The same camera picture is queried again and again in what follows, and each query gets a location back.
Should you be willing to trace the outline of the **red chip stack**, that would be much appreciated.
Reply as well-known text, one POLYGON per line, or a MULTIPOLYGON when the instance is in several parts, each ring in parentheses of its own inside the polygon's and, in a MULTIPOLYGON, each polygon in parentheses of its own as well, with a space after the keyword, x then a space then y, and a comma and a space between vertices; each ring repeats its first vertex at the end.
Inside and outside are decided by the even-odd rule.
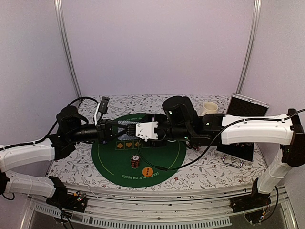
POLYGON ((131 157, 131 167, 134 169, 138 168, 140 166, 140 160, 141 158, 139 155, 133 155, 131 157))

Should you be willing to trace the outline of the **orange round blind button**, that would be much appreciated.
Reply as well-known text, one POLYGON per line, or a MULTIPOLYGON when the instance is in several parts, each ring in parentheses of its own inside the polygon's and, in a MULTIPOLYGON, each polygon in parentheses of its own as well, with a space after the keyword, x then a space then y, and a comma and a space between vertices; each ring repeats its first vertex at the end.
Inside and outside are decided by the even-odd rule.
POLYGON ((154 170, 151 167, 144 167, 142 174, 144 177, 151 177, 154 174, 154 170))

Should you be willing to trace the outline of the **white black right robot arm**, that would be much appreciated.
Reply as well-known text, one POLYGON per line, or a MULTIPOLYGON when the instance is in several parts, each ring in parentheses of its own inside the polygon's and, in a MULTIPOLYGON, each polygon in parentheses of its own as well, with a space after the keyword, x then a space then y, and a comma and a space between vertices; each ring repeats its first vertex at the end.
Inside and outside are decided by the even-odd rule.
POLYGON ((253 184, 246 198, 250 208, 264 202, 265 195, 288 172, 305 163, 305 132, 298 111, 268 117, 239 117, 224 114, 199 116, 189 97, 173 96, 162 104, 164 115, 148 114, 148 122, 136 125, 136 136, 144 141, 178 140, 191 145, 211 146, 235 143, 274 143, 280 148, 265 173, 253 184))

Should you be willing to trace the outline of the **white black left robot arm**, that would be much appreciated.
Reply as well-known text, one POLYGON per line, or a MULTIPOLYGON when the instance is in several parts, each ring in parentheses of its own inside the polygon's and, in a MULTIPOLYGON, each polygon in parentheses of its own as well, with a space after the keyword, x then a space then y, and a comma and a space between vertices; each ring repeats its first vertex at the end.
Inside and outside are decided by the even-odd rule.
POLYGON ((118 137, 113 127, 118 123, 109 119, 95 118, 90 124, 79 114, 76 106, 69 104, 56 116, 56 133, 33 142, 2 146, 0 148, 0 193, 23 193, 53 199, 60 207, 67 207, 71 197, 67 188, 57 177, 33 177, 18 174, 12 169, 40 161, 67 158, 76 143, 111 141, 118 137))

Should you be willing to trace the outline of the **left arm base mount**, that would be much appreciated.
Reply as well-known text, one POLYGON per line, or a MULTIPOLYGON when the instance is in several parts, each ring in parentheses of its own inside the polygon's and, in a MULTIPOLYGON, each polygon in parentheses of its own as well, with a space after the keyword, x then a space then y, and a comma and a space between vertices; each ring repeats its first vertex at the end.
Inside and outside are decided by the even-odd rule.
POLYGON ((57 207, 59 210, 68 209, 84 213, 87 206, 87 194, 76 191, 69 194, 66 190, 55 191, 54 195, 46 198, 46 203, 57 207))

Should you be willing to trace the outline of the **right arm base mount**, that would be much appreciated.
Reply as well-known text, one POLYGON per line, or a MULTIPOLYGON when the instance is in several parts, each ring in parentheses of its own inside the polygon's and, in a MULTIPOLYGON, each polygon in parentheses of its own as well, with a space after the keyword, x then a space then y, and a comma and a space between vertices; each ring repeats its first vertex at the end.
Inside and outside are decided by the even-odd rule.
POLYGON ((230 207, 233 213, 251 210, 251 212, 244 214, 245 219, 251 224, 259 224, 263 221, 270 204, 269 196, 261 194, 258 194, 258 196, 249 194, 230 199, 230 207))

